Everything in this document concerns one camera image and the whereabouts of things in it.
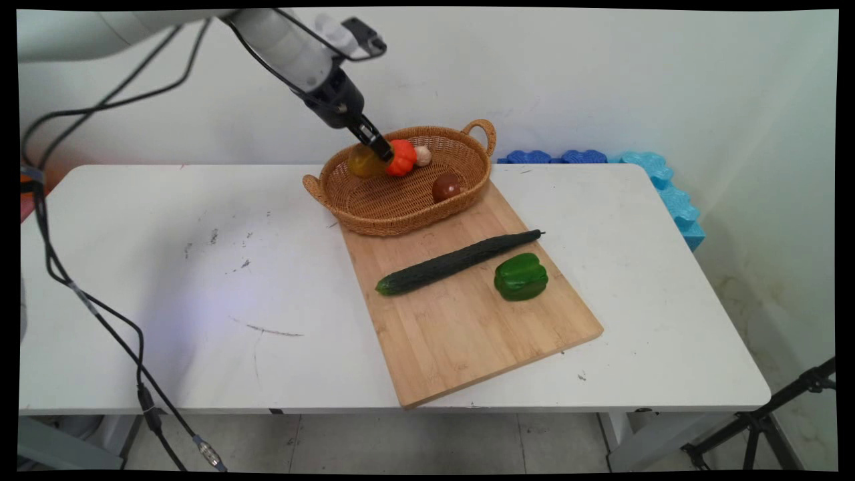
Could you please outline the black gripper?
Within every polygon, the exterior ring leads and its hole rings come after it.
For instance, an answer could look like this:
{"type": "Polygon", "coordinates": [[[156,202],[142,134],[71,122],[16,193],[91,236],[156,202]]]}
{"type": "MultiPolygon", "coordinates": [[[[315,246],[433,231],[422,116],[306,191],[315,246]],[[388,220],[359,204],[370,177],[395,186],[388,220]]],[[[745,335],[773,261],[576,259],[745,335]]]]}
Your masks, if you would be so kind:
{"type": "Polygon", "coordinates": [[[341,67],[333,68],[324,82],[305,92],[303,103],[330,128],[351,129],[351,133],[381,162],[394,157],[393,146],[363,115],[363,94],[341,67]]]}

